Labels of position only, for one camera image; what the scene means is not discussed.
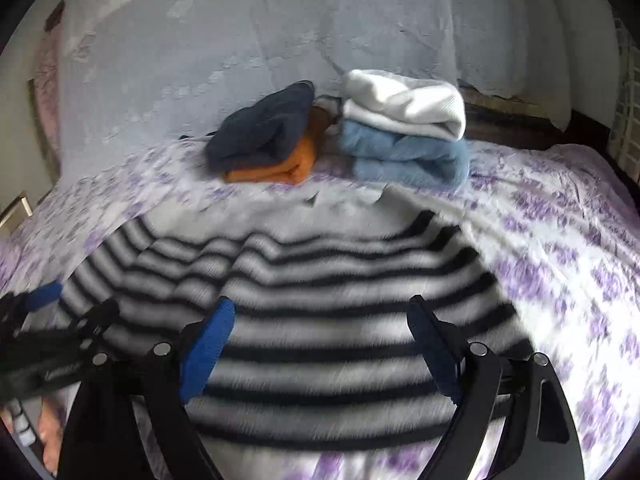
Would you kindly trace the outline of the person's left hand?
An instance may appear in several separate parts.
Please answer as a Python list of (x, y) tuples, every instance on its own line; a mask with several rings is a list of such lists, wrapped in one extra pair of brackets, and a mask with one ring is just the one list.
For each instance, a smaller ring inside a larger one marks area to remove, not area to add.
[(38, 418), (38, 434), (43, 445), (43, 465), (54, 476), (58, 474), (64, 424), (65, 413), (61, 404), (52, 396), (44, 396)]

